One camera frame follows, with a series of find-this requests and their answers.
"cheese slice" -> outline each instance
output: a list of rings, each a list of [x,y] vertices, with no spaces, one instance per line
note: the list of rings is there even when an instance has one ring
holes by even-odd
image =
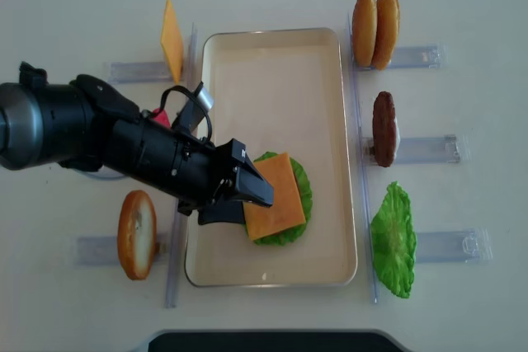
[[[171,71],[172,79],[175,84],[178,84],[180,82],[180,76],[182,75],[183,40],[171,0],[167,0],[167,4],[165,5],[162,37],[160,41],[168,68]]]
[[[274,199],[270,208],[244,202],[247,234],[251,240],[305,224],[303,206],[288,153],[255,162],[254,165],[273,186]]]

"table surface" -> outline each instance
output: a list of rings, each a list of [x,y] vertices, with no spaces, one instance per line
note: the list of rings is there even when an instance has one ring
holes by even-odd
[[[350,50],[347,13],[355,0],[172,0],[185,35],[326,26]],[[412,197],[418,231],[486,227],[487,265],[419,265],[409,300],[381,289],[370,302],[362,213],[355,207],[359,268],[334,289],[197,289],[181,269],[178,307],[164,309],[166,265],[144,282],[119,267],[76,267],[79,236],[115,235],[121,202],[143,188],[167,231],[173,198],[130,179],[99,182],[56,165],[0,170],[0,350],[130,350],[160,331],[362,329],[410,350],[523,350],[528,284],[523,83],[526,0],[399,0],[399,45],[441,42],[439,71],[385,71],[361,78],[364,125],[375,93],[394,94],[402,136],[458,134],[471,159],[460,166],[369,170],[375,210],[388,182]],[[0,76],[17,81],[22,60],[46,68],[51,82],[78,73],[102,76],[103,63],[163,58],[159,33],[165,0],[0,0]],[[122,87],[154,108],[164,85]],[[353,199],[360,202],[357,185]]]

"lettuce leaf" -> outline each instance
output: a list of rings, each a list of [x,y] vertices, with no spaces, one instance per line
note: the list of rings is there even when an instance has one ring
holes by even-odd
[[[370,225],[370,235],[379,280],[396,296],[409,298],[417,239],[411,200],[397,181],[387,187],[387,195]]]
[[[266,152],[257,158],[254,162],[259,162],[276,156],[277,153]],[[257,245],[277,245],[284,246],[286,243],[295,241],[298,237],[303,235],[306,225],[309,220],[312,218],[312,206],[314,202],[312,201],[312,189],[310,187],[310,182],[308,180],[308,175],[304,171],[304,168],[293,158],[290,158],[291,168],[294,171],[295,180],[297,182],[297,188],[299,189],[300,203],[303,206],[304,218],[306,219],[306,224],[300,224],[292,228],[288,228],[284,231],[278,232],[277,234],[268,235],[266,237],[259,238],[254,242]]]

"tray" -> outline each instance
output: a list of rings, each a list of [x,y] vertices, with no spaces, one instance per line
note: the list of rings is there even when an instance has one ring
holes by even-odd
[[[187,278],[195,286],[350,282],[357,268],[356,234],[335,33],[320,28],[213,35],[204,46],[202,80],[214,98],[214,142],[236,137],[250,158],[287,151],[309,176],[313,211],[304,235],[287,246],[258,246],[240,225],[201,227],[191,215]]]

